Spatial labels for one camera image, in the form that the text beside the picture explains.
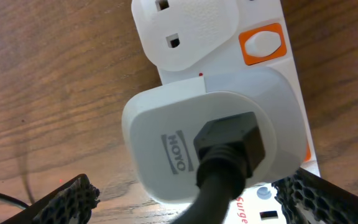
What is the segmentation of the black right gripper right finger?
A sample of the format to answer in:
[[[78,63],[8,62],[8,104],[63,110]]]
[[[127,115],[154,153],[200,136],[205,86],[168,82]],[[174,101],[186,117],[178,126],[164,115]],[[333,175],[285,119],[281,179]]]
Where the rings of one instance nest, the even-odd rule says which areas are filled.
[[[272,187],[287,223],[309,223],[301,209],[316,222],[358,223],[358,196],[305,169],[273,182]]]

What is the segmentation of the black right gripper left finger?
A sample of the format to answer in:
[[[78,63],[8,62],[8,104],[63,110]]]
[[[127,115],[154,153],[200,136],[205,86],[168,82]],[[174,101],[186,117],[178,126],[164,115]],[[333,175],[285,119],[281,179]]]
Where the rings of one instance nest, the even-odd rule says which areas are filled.
[[[100,190],[80,174],[2,224],[87,224]]]

